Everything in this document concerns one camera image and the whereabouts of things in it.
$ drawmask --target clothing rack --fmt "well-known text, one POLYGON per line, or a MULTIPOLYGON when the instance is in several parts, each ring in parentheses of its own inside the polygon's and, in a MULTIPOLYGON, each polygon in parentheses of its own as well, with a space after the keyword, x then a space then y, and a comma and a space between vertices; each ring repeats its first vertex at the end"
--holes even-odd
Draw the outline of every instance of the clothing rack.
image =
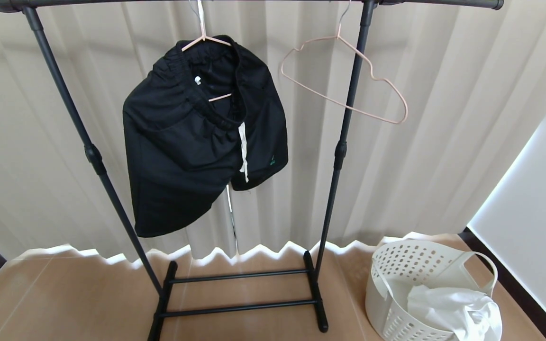
MULTIPOLYGON (((70 5, 70 4, 94 4, 102 2, 122 2, 122 1, 137 1, 137 0, 0 0, 0 12, 2 13, 16 13, 22 12, 28 20, 29 27, 35 33, 37 39, 37 44, 41 50, 45 62, 52 74, 54 83, 58 88, 58 91, 63 99, 64 105, 71 116, 73 124, 77 129, 80 138, 84 144, 85 156, 88 161, 92 164, 94 171, 100 177, 102 185, 106 190, 117 215, 121 220, 126 233, 130 237, 132 245, 136 249, 138 256, 140 257, 147 274, 149 275, 150 280, 153 282, 153 285, 159 295, 159 302, 156 307, 153 323, 151 324, 148 341, 157 341, 160 338, 161 327, 163 326, 163 320, 166 317, 180 317, 180 316, 189 316, 189 315, 200 315, 200 314, 211 314, 211 313, 225 313, 229 311, 243 311, 243 310, 253 310, 253 309, 264 309, 264 308, 275 308, 281 306, 297 306, 297 305, 313 305, 315 308, 315 314, 317 319, 317 324, 321 332, 327 332, 328 330, 328 321, 326 318, 326 313, 323 307, 323 300, 321 298, 321 293, 319 291, 318 278, 321 271, 321 262, 323 261, 323 254, 325 250, 326 239, 328 237, 328 229, 330 225, 330 219, 332 217, 332 208, 334 207, 334 198, 336 197, 336 189, 338 187, 338 179, 340 178, 340 170, 343 166, 343 161, 347 152, 347 134, 349 132, 349 123, 351 123, 351 114, 352 110, 345 109, 345 115, 343 117, 342 128, 340 130, 340 138, 338 139, 338 144, 334 151, 334 172, 332 173, 332 181, 330 184, 330 192, 328 196, 328 205, 326 207, 325 218, 323 222, 323 229, 321 231, 321 240, 320 248, 317 253, 317 264, 313 266, 312 257, 309 251, 306 251, 303 255, 303 260, 305 262, 305 267, 301 269, 291 269, 291 270, 280 270, 280 271, 266 271, 266 272, 252 272, 247 274, 234 274, 234 275, 225 275, 225 276, 205 276, 205 277, 191 277, 191 278, 176 278, 176 270, 178 265, 175 261, 171 261, 163 285, 161 285, 158 280, 155 272, 153 271, 152 266, 147 259, 145 250, 143 250, 134 229, 132 228, 132 223, 126 212, 124 211, 121 201, 113 188, 109 176, 107 175, 106 168, 102 162, 102 156, 96 148, 96 146, 91 142, 91 139, 85 130, 85 126, 82 123, 80 114, 77 111, 73 103, 73 99, 69 93, 69 89, 64 82, 63 75, 58 69, 58 64, 56 63, 56 58, 52 54, 52 48, 48 43, 44 28, 41 25, 39 15, 37 14, 37 7, 45 6, 59 6, 59 5, 70 5), (236 306, 225 306, 219 308, 207 308, 207 309, 194 309, 194 310, 185 310, 185 311, 167 311, 167 305, 172 293, 173 285, 180 283, 192 283, 197 281, 214 281, 214 280, 231 280, 236 278, 248 278, 248 277, 266 277, 266 276, 282 276, 290 274, 306 274, 307 280, 309 281, 309 287, 311 291, 311 299, 309 300, 290 300, 282 302, 272 302, 268 304, 251 304, 251 305, 236 305, 236 306)), ((373 10, 378 5, 394 5, 404 2, 418 2, 418 3, 429 3, 429 4, 444 4, 444 5, 457 5, 457 6, 471 6, 471 7, 482 7, 488 9, 500 9, 503 6, 503 0, 362 0, 364 3, 364 8, 362 9, 362 17, 360 21, 360 30, 357 38, 357 50, 364 52, 366 46, 366 40, 368 38, 368 29, 370 28, 370 23, 372 21, 373 10)), ((353 62, 353 70, 351 71, 351 80, 349 83, 349 90, 347 92, 347 106, 353 106, 355 101, 355 93, 357 91, 357 83, 359 80, 359 72, 362 67, 362 58, 357 54, 355 55, 355 60, 353 62)))

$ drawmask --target curtain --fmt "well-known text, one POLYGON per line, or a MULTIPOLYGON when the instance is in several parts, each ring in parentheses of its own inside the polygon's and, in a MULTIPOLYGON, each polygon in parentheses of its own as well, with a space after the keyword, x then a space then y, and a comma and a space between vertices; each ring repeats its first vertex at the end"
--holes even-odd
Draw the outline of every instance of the curtain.
MULTIPOLYGON (((46 35, 112 183, 132 220, 121 107, 152 64, 179 39, 199 35, 186 1, 38 9, 46 35)), ((193 257, 258 244, 319 241, 343 109, 279 74, 302 41, 333 35, 346 3, 207 1, 206 29, 264 60, 286 110, 290 163, 248 192, 226 192, 186 229, 142 239, 146 250, 193 257)), ((362 5, 342 35, 355 43, 362 5)), ((546 1, 500 11, 400 4, 374 11, 366 55, 411 110, 392 126, 354 114, 329 240, 377 244, 384 235, 456 233, 468 223, 546 114, 546 1)), ((288 72, 344 101, 351 50, 316 43, 288 72)), ((401 107, 362 69, 355 106, 397 118, 401 107)), ((136 258, 21 14, 0 13, 0 253, 69 243, 104 257, 136 258)))

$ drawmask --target shorts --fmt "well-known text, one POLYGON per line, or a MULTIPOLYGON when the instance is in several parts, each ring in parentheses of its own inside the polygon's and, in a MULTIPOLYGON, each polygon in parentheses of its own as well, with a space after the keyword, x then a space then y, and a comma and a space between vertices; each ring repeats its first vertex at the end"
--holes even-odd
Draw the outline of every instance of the shorts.
POLYGON ((229 182, 249 190, 288 163, 286 118, 267 65, 230 37, 216 38, 231 46, 203 41, 182 52, 190 41, 179 41, 124 103, 139 237, 182 229, 205 214, 229 182))

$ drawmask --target laundry basket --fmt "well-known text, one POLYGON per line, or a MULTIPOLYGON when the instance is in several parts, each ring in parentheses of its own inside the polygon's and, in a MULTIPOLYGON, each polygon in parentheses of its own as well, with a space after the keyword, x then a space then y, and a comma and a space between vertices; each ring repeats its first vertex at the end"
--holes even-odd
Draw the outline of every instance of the laundry basket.
POLYGON ((372 256, 366 290, 366 313, 385 341, 448 341, 454 333, 438 330, 407 312, 408 293, 416 285, 463 287, 492 296, 498 278, 496 266, 479 252, 464 252, 424 240, 401 240, 379 247, 372 256), (483 257, 494 278, 479 287, 464 268, 473 255, 483 257))

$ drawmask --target empty hanger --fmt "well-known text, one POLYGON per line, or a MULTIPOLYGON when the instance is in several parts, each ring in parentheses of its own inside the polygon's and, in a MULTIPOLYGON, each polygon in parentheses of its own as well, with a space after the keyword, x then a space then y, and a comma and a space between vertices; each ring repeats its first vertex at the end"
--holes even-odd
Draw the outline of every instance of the empty hanger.
POLYGON ((353 45, 351 45, 348 41, 346 41, 343 37, 340 36, 340 25, 341 25, 341 22, 343 20, 343 17, 345 16, 345 14, 347 13, 347 11, 349 11, 349 6, 351 6, 351 0, 349 0, 349 4, 347 5, 347 8, 345 9, 345 11, 343 12, 343 14, 340 16, 340 20, 338 21, 338 31, 336 32, 336 36, 327 36, 327 37, 318 37, 318 38, 315 38, 315 39, 310 39, 308 41, 305 41, 301 46, 300 48, 293 48, 292 50, 290 50, 290 52, 288 52, 288 54, 286 54, 286 56, 283 58, 282 60, 282 65, 281 65, 281 71, 282 71, 282 75, 284 75, 284 77, 288 78, 289 80, 291 80, 292 82, 295 82, 297 85, 299 86, 302 86, 303 88, 311 91, 312 93, 320 96, 320 97, 323 97, 325 99, 327 99, 328 101, 331 101, 333 103, 336 103, 342 107, 345 107, 345 108, 348 108, 350 110, 353 110, 355 112, 358 112, 360 114, 364 114, 364 115, 367 115, 367 116, 370 116, 370 117, 373 117, 375 119, 379 119, 381 121, 385 121, 385 122, 388 122, 388 123, 393 123, 394 125, 399 125, 400 123, 403 123, 407 118, 408 118, 408 104, 406 103, 406 100, 403 98, 403 96, 401 95, 401 93, 399 92, 399 90, 397 90, 397 88, 393 85, 392 82, 390 82, 388 79, 386 78, 376 78, 374 77, 373 75, 373 66, 372 66, 372 62, 366 57, 364 56, 364 54, 362 52, 359 52, 357 50, 357 48, 355 48, 353 45), (348 106, 346 104, 343 104, 343 103, 340 103, 338 101, 336 101, 335 99, 330 99, 330 97, 327 97, 325 95, 322 95, 321 93, 318 93, 317 91, 311 89, 310 87, 308 86, 305 86, 305 84, 301 84, 300 82, 298 82, 297 80, 295 80, 294 78, 286 75, 286 73, 284 73, 283 71, 283 65, 284 63, 286 63, 286 59, 288 59, 288 56, 290 56, 290 54, 292 54, 292 52, 296 51, 296 52, 300 52, 302 51, 303 48, 305 48, 305 45, 309 44, 309 43, 313 43, 314 41, 321 41, 321 40, 330 40, 330 39, 336 39, 336 40, 340 40, 342 41, 345 45, 347 45, 348 47, 351 48, 351 50, 353 50, 358 56, 360 56, 360 58, 362 58, 363 60, 365 60, 368 65, 370 65, 370 78, 372 78, 372 80, 375 80, 375 81, 383 81, 383 82, 386 82, 387 84, 389 84, 393 90, 395 91, 395 93, 397 94, 397 96, 399 96, 399 98, 401 99, 402 103, 403 103, 403 109, 404 109, 404 112, 403 112, 403 119, 401 119, 401 121, 391 121, 390 119, 386 119, 386 118, 383 118, 383 117, 380 117, 380 116, 376 116, 376 115, 373 115, 373 114, 369 114, 365 111, 362 111, 362 110, 359 110, 357 108, 354 108, 354 107, 351 107, 351 106, 348 106))
MULTIPOLYGON (((193 13, 195 13, 195 9, 193 9, 193 6, 191 6, 191 10, 193 11, 193 13)), ((201 36, 191 41, 187 45, 185 45, 180 51, 185 52, 186 50, 193 47, 193 45, 199 43, 200 41, 206 41, 206 40, 214 41, 215 43, 219 43, 222 45, 231 46, 231 44, 227 43, 226 41, 216 39, 215 37, 210 37, 206 35, 206 24, 204 24, 203 6, 201 5, 201 0, 197 0, 197 10, 199 11, 199 14, 195 13, 195 15, 199 17, 199 26, 201 28, 201 36)), ((230 95, 232 94, 227 93, 226 95, 214 97, 213 99, 208 99, 208 102, 218 101, 219 99, 226 99, 227 97, 230 97, 230 95)))

